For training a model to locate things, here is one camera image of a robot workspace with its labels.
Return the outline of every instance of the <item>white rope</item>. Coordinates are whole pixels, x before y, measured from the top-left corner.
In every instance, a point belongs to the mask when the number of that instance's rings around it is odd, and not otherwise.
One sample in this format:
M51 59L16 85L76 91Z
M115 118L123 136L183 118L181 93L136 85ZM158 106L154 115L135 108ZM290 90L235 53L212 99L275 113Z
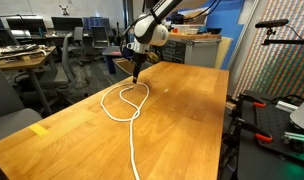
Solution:
M119 122L129 122L129 121L130 121L131 165L132 165L132 170L133 170L135 179L136 179L136 180L140 180L139 173L138 173L138 171L137 171L137 169L136 169L136 165L135 165L135 161L134 161L133 121L134 121L135 119L137 119L137 118L140 116L141 108L142 108L143 104L145 103L146 99L148 98L149 93L150 93L150 90L149 90L149 87L148 87L146 84L143 84L143 83L140 83L140 82L138 82L137 84L145 86L146 92L147 92L147 93L146 93L146 96L144 97L144 99L143 99L143 101L141 102L140 106L137 106L137 105L133 104L132 102L128 101L127 99L125 99L125 98L122 96L122 93L123 93L124 91L128 91L128 90L131 90L131 89L134 88L132 83L121 84L121 85L115 86L115 87L113 87L112 89L110 89L108 92L106 92L106 93L103 95L103 97L102 97L102 99L101 99L101 106L102 106L103 110L105 111L105 113L106 113L112 120L119 121ZM133 116L132 116L131 118L127 118L127 119L120 119L120 118L116 118L116 117L112 116L112 115L109 113L109 111L105 108L105 106L104 106L104 104L103 104L105 97L106 97L111 91L113 91L114 89L119 88L119 87L121 87L121 86L129 86L129 87L126 87L126 88L124 88L124 89L122 89L122 90L120 91L120 93L119 93L120 98L121 98L124 102L126 102L126 103L130 104L131 106L135 107L135 109L136 109L136 111L135 111L135 113L133 114Z

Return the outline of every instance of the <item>yellow tape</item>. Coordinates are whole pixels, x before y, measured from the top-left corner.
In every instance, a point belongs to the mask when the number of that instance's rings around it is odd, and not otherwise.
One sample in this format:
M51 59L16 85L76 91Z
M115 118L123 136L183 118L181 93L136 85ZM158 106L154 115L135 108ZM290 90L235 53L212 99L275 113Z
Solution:
M43 128L39 124L32 124L29 126L29 128L39 136L43 136L49 133L47 129Z

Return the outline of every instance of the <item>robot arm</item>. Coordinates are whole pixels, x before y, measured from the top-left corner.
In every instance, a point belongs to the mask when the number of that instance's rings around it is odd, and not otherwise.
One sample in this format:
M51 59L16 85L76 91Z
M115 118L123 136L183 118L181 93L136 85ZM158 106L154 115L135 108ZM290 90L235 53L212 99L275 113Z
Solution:
M160 0L150 11L149 14L141 15L140 20L134 27L135 39L133 43L127 44L127 48L134 51L133 61L133 83L137 82L141 64L145 62L149 46L162 46L168 40L168 30L161 25L161 21L172 11L178 8L195 8L201 6L207 0Z

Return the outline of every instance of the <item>office chair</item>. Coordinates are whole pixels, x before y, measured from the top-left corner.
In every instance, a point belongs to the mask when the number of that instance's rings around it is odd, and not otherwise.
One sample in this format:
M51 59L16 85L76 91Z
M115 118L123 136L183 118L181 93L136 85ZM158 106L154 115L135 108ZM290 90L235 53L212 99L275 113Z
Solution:
M89 60L82 59L79 60L79 56L86 52L84 41L83 41L83 27L75 27L74 29L74 39L71 46L68 47L68 51L75 55L75 61L83 67L82 62L90 62Z
M92 26L92 37L93 37L93 48L100 49L101 54L105 48L110 45L109 37L104 26Z
M0 70L0 140L41 119L34 110L24 108Z
M6 29L0 29L0 40L3 43L3 46L20 45L12 33Z
M41 88L43 89L55 89L58 96L55 96L51 99L48 104L51 106L60 99L65 100L69 104L74 104L74 102L67 97L69 92L72 89L82 89L87 87L90 82L85 78L86 84L81 87L76 87L77 81L75 74L70 66L69 62L69 37L72 36L72 33L65 35L63 40L62 48L62 68L58 68L57 71L45 71L44 74L39 79Z

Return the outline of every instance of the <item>wooden tabletop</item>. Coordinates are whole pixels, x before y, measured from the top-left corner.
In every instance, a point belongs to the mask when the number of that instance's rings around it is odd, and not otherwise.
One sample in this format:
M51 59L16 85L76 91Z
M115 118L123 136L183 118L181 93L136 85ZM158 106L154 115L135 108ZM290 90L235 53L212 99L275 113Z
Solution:
M46 55L43 57L33 58L25 61L22 60L22 61L9 62L7 64L0 65L0 69L2 71L7 71L7 70L38 68L45 62L45 60L49 57L49 55L54 51L55 46L50 46L48 49L50 50L50 52L47 52Z
M142 71L139 81L150 87L133 125L141 179L215 180L228 71L160 62ZM111 120L100 106L110 88L38 122L48 134L25 128L1 140L0 167L8 178L134 179L129 123ZM135 109L119 90L105 105L112 115L129 118ZM145 93L134 85L124 97L138 105Z
M190 39L190 40L221 39L221 35L220 34L210 34L210 33L194 34L194 35L169 33L169 38L172 38L172 39Z

